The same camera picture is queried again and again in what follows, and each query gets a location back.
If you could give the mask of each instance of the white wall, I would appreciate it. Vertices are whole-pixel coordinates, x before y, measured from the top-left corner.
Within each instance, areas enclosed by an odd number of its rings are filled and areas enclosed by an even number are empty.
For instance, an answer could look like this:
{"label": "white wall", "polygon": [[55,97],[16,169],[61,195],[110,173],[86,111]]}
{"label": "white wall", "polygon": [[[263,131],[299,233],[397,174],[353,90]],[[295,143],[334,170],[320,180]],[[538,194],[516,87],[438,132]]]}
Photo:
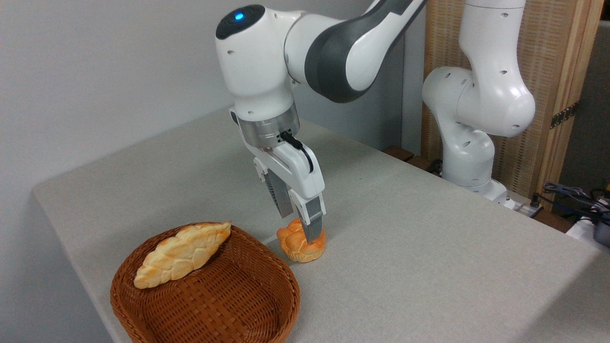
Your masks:
{"label": "white wall", "polygon": [[[0,2],[0,342],[110,340],[31,190],[230,105],[214,50],[215,26],[248,3]],[[368,6],[368,0],[261,3],[337,18]],[[401,51],[394,58],[401,59]],[[382,130],[400,116],[379,115],[384,102],[400,101],[400,95],[386,94],[377,82],[348,105],[306,89],[296,98],[303,118],[382,148],[400,142],[399,131],[389,137]]]}

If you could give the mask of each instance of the bread roll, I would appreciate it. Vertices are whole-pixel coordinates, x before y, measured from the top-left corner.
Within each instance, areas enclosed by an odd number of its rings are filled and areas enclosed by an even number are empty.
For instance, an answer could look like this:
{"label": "bread roll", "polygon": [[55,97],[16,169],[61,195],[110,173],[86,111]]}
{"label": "bread roll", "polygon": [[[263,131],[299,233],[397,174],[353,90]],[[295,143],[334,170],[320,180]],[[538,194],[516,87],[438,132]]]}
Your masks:
{"label": "bread roll", "polygon": [[311,244],[307,243],[305,231],[300,219],[294,219],[287,227],[278,230],[279,246],[289,260],[293,262],[310,262],[322,256],[326,248],[326,232]]}
{"label": "bread roll", "polygon": [[198,223],[183,227],[175,236],[162,240],[148,253],[138,269],[134,286],[156,287],[178,280],[201,268],[231,234],[231,223]]}

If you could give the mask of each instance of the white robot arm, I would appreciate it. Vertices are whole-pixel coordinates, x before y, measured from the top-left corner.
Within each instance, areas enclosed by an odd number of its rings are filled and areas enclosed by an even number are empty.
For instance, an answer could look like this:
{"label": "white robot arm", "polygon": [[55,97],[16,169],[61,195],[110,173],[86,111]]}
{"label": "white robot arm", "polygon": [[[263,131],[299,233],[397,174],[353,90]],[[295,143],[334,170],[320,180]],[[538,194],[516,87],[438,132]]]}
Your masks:
{"label": "white robot arm", "polygon": [[[425,2],[375,0],[347,21],[249,5],[218,24],[218,59],[235,96],[231,115],[279,213],[288,216],[294,204],[309,242],[320,235],[326,214],[325,184],[313,151],[294,138],[300,124],[292,89],[307,84],[337,103],[357,99]],[[524,3],[467,0],[460,41],[473,71],[441,68],[424,87],[448,154],[443,177],[474,192],[488,191],[493,143],[473,127],[514,136],[533,116],[515,53]]]}
{"label": "white robot arm", "polygon": [[505,186],[491,178],[495,149],[487,134],[514,137],[534,118],[536,104],[517,65],[524,6],[466,0],[459,44],[472,71],[438,68],[423,86],[443,140],[443,178],[509,208]]}
{"label": "white robot arm", "polygon": [[376,0],[348,21],[249,5],[218,24],[218,59],[235,96],[231,115],[279,213],[288,216],[294,204],[309,242],[321,233],[325,184],[313,151],[294,138],[300,124],[292,89],[307,84],[337,103],[357,99],[424,3]]}

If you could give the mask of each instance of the wicker basket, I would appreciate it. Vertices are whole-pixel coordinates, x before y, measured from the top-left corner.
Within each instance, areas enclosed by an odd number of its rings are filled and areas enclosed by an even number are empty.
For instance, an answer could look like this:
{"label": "wicker basket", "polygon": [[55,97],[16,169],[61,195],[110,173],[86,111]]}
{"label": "wicker basket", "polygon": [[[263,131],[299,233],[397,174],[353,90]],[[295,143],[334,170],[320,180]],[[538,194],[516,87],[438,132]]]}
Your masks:
{"label": "wicker basket", "polygon": [[144,242],[112,280],[112,309],[129,337],[149,343],[284,342],[300,307],[295,276],[236,226],[202,268],[154,288],[134,286],[146,255],[182,227]]}

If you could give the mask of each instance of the bun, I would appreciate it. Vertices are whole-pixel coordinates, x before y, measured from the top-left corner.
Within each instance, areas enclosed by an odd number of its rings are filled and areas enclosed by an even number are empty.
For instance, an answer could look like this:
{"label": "bun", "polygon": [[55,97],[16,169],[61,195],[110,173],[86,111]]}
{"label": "bun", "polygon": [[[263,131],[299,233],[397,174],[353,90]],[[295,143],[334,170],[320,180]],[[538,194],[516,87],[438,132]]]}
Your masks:
{"label": "bun", "polygon": [[294,219],[287,227],[278,230],[279,246],[289,260],[293,262],[310,262],[318,259],[326,248],[326,232],[322,230],[320,237],[307,243],[305,231],[300,219]]}
{"label": "bun", "polygon": [[156,287],[178,280],[201,268],[231,234],[231,223],[197,223],[183,227],[175,236],[162,240],[146,255],[134,286]]}

